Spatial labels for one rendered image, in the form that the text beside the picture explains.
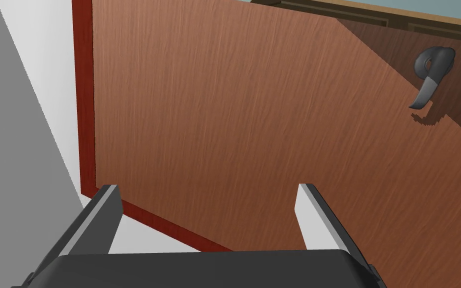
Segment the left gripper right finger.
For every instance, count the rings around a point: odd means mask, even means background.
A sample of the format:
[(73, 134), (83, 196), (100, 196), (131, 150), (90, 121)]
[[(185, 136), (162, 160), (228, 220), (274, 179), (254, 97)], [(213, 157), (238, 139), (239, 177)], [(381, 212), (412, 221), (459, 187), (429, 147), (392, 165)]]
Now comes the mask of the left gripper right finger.
[(371, 267), (313, 184), (298, 185), (294, 212), (308, 250), (343, 250), (362, 266)]

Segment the brown wooden door leaf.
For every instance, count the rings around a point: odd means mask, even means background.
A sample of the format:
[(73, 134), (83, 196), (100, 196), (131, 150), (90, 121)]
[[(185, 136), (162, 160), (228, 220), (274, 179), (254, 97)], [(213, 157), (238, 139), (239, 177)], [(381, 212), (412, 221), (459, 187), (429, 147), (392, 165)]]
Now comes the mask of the brown wooden door leaf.
[[(388, 288), (461, 288), (461, 40), (239, 0), (92, 0), (95, 182), (234, 251), (311, 183)], [(414, 72), (456, 52), (422, 109)]]

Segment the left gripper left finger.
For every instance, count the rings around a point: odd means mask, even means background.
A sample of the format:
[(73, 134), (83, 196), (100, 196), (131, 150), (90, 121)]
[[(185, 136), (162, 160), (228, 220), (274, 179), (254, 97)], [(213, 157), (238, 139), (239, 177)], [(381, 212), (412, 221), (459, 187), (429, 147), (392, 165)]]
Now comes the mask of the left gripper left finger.
[(65, 255), (108, 254), (123, 216), (118, 185), (103, 185), (45, 255), (33, 275)]

